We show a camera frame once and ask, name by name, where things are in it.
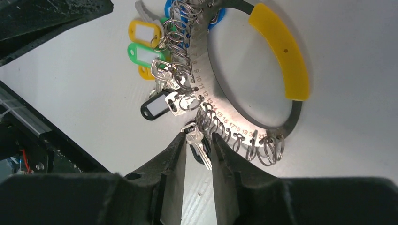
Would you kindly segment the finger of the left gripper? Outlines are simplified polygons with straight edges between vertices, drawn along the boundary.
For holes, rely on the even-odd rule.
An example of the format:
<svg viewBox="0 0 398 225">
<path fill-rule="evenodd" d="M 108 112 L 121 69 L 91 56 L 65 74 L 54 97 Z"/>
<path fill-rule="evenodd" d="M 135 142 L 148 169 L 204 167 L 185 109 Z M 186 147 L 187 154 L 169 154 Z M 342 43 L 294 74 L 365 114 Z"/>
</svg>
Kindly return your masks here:
<svg viewBox="0 0 398 225">
<path fill-rule="evenodd" d="M 113 12 L 110 0 L 2 0 L 0 64 L 4 66 L 57 35 Z"/>
</svg>

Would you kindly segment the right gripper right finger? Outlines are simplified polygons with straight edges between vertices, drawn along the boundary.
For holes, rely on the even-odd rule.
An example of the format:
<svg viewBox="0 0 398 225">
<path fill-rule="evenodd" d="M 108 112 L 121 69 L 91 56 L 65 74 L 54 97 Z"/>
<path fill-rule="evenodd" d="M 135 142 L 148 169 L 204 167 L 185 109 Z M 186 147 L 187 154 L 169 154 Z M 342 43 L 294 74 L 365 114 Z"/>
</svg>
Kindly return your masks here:
<svg viewBox="0 0 398 225">
<path fill-rule="evenodd" d="M 211 162 L 216 219 L 219 225 L 272 225 L 272 186 L 278 178 L 236 153 L 212 133 Z"/>
</svg>

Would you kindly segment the yellow tagged key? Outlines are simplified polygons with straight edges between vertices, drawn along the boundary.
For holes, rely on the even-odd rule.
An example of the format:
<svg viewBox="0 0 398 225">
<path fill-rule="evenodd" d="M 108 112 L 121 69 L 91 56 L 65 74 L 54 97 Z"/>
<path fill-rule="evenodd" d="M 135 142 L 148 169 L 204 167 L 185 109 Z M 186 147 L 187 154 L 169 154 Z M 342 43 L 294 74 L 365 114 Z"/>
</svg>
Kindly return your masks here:
<svg viewBox="0 0 398 225">
<path fill-rule="evenodd" d="M 128 36 L 133 43 L 155 48 L 162 37 L 162 29 L 155 23 L 132 20 L 128 26 Z"/>
<path fill-rule="evenodd" d="M 151 70 L 147 67 L 138 65 L 138 74 L 144 80 L 155 80 L 155 77 L 152 75 Z"/>
</svg>

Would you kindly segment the blue tagged key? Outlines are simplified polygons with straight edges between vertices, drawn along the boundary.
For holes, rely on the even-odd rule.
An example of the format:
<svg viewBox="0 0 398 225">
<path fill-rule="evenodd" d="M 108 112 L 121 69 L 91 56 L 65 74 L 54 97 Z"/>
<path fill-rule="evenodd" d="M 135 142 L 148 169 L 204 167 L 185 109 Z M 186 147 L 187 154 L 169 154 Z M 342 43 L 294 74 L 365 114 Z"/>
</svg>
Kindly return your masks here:
<svg viewBox="0 0 398 225">
<path fill-rule="evenodd" d="M 190 46 L 190 28 L 188 21 L 188 8 L 183 4 L 186 0 L 167 0 L 165 4 L 165 16 L 167 21 L 164 27 L 171 31 L 172 42 L 178 43 L 179 47 Z"/>
<path fill-rule="evenodd" d="M 222 8 L 220 9 L 216 15 L 211 19 L 209 26 L 208 26 L 208 30 L 211 30 L 217 23 L 219 23 L 225 16 L 226 14 L 226 9 Z"/>
</svg>

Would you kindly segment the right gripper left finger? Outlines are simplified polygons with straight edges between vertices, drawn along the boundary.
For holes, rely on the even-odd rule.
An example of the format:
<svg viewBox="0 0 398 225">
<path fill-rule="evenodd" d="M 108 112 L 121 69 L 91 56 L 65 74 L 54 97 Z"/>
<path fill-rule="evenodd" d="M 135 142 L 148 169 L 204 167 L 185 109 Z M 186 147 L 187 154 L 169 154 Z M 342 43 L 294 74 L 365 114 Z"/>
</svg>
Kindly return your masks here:
<svg viewBox="0 0 398 225">
<path fill-rule="evenodd" d="M 165 150 L 125 175 L 133 186 L 132 224 L 179 225 L 185 171 L 186 135 L 179 133 Z"/>
</svg>

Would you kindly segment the black tagged key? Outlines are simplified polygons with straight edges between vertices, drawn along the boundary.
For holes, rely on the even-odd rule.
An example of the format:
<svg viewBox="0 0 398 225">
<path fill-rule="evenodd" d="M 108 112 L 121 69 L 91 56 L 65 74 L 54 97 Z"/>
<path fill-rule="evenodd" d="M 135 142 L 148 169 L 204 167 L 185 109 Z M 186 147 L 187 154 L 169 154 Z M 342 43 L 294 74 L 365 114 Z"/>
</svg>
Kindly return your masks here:
<svg viewBox="0 0 398 225">
<path fill-rule="evenodd" d="M 168 112 L 174 116 L 180 116 L 196 109 L 198 106 L 194 102 L 197 100 L 194 93 L 183 94 L 163 90 L 145 101 L 140 107 L 140 112 L 142 117 L 149 121 L 154 121 Z"/>
<path fill-rule="evenodd" d="M 189 144 L 194 158 L 203 164 L 207 170 L 212 170 L 211 150 L 204 134 L 195 122 L 189 122 L 181 128 L 186 134 L 186 142 Z"/>
</svg>

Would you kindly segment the large metal keyring yellow handle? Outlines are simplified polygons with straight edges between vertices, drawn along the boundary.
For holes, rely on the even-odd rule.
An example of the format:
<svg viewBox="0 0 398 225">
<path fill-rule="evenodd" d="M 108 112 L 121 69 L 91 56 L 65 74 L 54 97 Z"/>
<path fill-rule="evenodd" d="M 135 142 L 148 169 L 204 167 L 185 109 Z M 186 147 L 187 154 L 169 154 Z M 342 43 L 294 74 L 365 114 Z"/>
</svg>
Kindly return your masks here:
<svg viewBox="0 0 398 225">
<path fill-rule="evenodd" d="M 284 158 L 298 163 L 292 137 L 297 134 L 303 102 L 309 97 L 306 63 L 289 28 L 262 0 L 176 0 L 191 34 L 186 53 L 191 69 L 188 93 L 199 100 L 193 109 L 198 128 L 206 137 L 219 133 L 248 160 L 273 166 Z M 214 44 L 210 21 L 223 9 L 247 20 L 245 30 L 233 30 Z M 263 118 L 270 106 L 260 99 L 265 83 L 283 79 L 290 103 L 286 119 L 276 124 Z"/>
</svg>

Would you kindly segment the green tagged key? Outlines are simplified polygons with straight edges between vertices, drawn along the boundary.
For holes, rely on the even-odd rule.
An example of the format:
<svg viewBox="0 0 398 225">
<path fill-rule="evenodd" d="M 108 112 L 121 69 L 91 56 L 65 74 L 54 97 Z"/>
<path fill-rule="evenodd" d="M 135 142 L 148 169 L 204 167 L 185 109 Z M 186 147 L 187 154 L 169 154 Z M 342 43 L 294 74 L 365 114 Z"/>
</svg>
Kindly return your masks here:
<svg viewBox="0 0 398 225">
<path fill-rule="evenodd" d="M 151 68 L 154 59 L 166 60 L 166 56 L 162 52 L 157 52 L 151 47 L 138 43 L 130 43 L 127 46 L 127 55 L 133 63 L 145 68 Z"/>
</svg>

